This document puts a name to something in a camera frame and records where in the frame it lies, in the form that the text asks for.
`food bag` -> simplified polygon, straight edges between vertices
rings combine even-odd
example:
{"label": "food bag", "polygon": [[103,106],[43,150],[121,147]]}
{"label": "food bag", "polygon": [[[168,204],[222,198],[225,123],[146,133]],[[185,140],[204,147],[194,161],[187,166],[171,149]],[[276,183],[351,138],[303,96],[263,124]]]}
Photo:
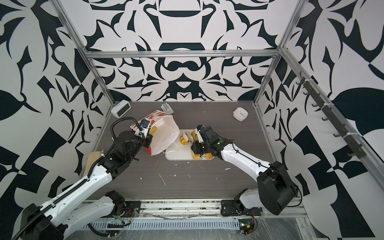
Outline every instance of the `food bag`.
{"label": "food bag", "polygon": [[[152,143],[147,149],[147,152],[151,155],[157,155],[167,149],[179,136],[180,129],[179,126],[173,120],[173,116],[156,110],[153,113],[146,116],[146,118],[151,120],[151,130],[156,127],[154,133],[152,133]],[[131,125],[131,128],[136,131],[136,124]]]}

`plastic sheet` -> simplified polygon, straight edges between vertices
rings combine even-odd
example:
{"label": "plastic sheet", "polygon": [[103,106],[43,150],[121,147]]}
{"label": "plastic sheet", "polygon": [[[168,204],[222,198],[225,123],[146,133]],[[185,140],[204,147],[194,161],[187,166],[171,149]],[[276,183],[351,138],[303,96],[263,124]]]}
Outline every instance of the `plastic sheet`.
{"label": "plastic sheet", "polygon": [[[158,221],[166,222],[167,219],[157,219]],[[144,239],[159,239],[159,240],[174,240],[174,239],[198,239],[198,240],[251,240],[251,239],[263,239],[263,240],[307,240],[311,239],[310,235],[307,235],[307,226],[304,218],[265,218],[262,216],[257,219],[258,226],[254,232],[249,235],[240,234],[238,230],[233,229],[233,225],[229,227],[221,226],[208,226],[201,225],[200,229],[182,229],[180,226],[188,219],[168,220],[178,222],[174,224],[173,229],[156,229],[153,225],[148,224],[151,219],[131,219],[131,223],[143,226],[147,223],[148,228],[140,228],[139,230],[127,229],[122,230],[115,237],[109,239],[116,240],[144,240]],[[203,219],[189,219],[192,221],[204,222]],[[91,232],[89,229],[78,230],[70,235],[68,240],[103,240],[107,237],[99,237]]]}

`wood grain surface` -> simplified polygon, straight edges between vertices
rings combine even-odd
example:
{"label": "wood grain surface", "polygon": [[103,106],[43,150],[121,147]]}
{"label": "wood grain surface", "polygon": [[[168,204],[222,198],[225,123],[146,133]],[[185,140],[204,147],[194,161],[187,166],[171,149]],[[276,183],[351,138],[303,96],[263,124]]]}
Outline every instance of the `wood grain surface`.
{"label": "wood grain surface", "polygon": [[[249,154],[272,162],[250,101],[169,104],[174,110],[173,117],[180,129],[193,129],[200,124],[211,126],[218,135],[235,139],[235,144]],[[161,103],[157,102],[132,102],[131,106],[125,116],[137,120],[157,109],[161,110]],[[237,107],[242,107],[249,113],[247,119],[242,122],[232,116]],[[109,125],[115,120],[116,118],[111,116]],[[128,130],[132,123],[132,121],[118,123],[115,126],[116,135]],[[96,149],[107,150],[111,144],[111,134],[107,126]],[[89,199],[99,199],[112,190],[118,191],[125,198],[224,198],[234,197],[245,188],[257,187],[250,176],[217,157],[210,161],[169,161],[163,153],[150,156],[145,149],[141,149],[136,157],[140,160],[132,161],[129,168],[97,190]]]}

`black and white patterned wall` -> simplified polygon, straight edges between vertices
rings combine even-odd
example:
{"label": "black and white patterned wall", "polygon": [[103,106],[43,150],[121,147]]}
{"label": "black and white patterned wall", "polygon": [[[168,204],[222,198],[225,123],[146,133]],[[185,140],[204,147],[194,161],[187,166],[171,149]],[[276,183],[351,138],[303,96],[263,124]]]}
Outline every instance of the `black and white patterned wall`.
{"label": "black and white patterned wall", "polygon": [[[90,51],[276,49],[297,0],[65,0]],[[269,57],[98,59],[115,100],[253,100]]]}
{"label": "black and white patterned wall", "polygon": [[253,100],[271,57],[103,58],[116,101]]}
{"label": "black and white patterned wall", "polygon": [[0,226],[76,182],[110,107],[47,0],[0,3]]}
{"label": "black and white patterned wall", "polygon": [[[383,1],[310,0],[288,50],[383,158]],[[383,239],[384,192],[284,60],[260,99],[278,159],[319,239]]]}

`gray plastic object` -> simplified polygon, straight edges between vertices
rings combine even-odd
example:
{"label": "gray plastic object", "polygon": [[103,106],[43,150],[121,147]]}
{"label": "gray plastic object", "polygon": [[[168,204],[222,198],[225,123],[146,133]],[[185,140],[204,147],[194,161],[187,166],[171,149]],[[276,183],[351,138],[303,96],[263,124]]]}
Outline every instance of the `gray plastic object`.
{"label": "gray plastic object", "polygon": [[161,104],[161,109],[163,110],[163,112],[166,112],[168,114],[174,113],[172,108],[170,107],[170,105],[168,103]]}

